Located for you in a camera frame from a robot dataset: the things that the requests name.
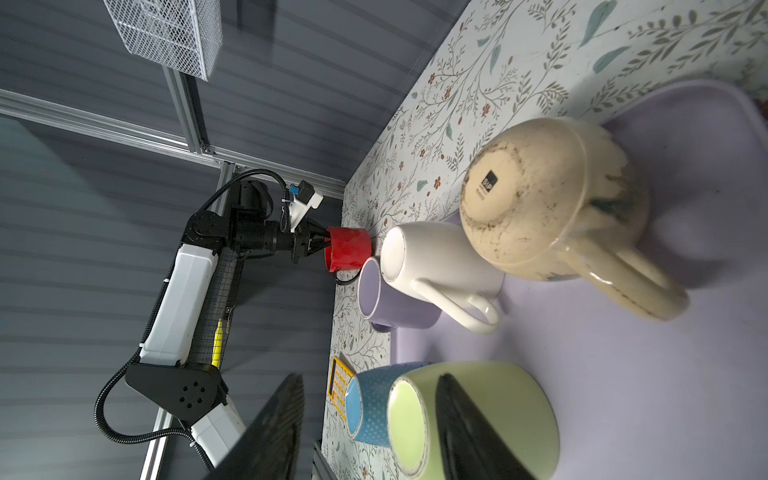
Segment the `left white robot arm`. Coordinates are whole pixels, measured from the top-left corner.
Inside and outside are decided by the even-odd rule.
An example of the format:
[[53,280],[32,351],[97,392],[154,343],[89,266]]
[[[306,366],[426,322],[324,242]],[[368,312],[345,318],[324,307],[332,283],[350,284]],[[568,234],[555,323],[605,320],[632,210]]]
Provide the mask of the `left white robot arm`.
[[308,182],[284,188],[277,220],[270,217],[273,203],[262,183],[241,179],[228,184],[240,192],[223,212],[212,211],[206,202],[190,217],[152,327],[125,373],[127,385],[176,417],[213,465],[245,431],[219,368],[189,359],[219,258],[226,250],[288,251],[298,261],[319,251],[327,237],[307,216],[323,200]]

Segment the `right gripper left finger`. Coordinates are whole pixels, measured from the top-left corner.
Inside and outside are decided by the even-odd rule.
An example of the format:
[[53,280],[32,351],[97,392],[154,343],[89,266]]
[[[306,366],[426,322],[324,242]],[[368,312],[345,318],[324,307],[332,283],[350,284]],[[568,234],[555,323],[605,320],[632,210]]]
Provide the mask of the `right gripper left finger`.
[[304,404],[303,377],[289,374],[206,479],[294,479]]

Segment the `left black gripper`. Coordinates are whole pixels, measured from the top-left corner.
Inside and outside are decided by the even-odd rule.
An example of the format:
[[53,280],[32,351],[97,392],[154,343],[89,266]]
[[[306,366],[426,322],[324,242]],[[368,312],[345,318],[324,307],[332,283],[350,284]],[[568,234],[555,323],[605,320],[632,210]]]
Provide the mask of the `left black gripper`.
[[279,251],[291,254],[291,261],[324,250],[331,242],[326,227],[309,217],[309,213],[290,231],[289,203],[292,195],[276,204],[266,184],[258,180],[242,180],[238,195],[231,202],[228,246],[241,259],[272,256]]

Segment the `light green mug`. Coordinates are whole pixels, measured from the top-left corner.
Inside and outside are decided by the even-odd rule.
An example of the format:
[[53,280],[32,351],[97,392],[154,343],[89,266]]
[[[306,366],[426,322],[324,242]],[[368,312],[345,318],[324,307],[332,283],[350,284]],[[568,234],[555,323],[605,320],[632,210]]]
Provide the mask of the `light green mug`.
[[400,376],[387,427],[408,479],[549,479],[559,461],[544,391],[508,362],[442,362]]

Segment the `red mug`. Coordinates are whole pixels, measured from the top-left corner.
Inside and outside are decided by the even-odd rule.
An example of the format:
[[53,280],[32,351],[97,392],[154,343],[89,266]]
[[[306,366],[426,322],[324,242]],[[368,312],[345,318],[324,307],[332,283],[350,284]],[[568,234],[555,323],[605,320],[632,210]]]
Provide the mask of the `red mug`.
[[[353,283],[360,275],[365,262],[373,255],[369,232],[362,228],[329,227],[330,239],[324,249],[326,269],[333,274],[335,283],[345,286]],[[340,271],[357,273],[350,279],[338,278]]]

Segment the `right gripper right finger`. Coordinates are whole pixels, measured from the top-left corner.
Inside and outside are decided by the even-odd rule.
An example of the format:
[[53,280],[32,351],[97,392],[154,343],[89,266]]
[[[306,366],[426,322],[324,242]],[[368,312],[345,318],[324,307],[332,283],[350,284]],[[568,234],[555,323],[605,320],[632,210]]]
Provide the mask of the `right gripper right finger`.
[[439,377],[436,419],[447,479],[531,479],[468,393],[451,374]]

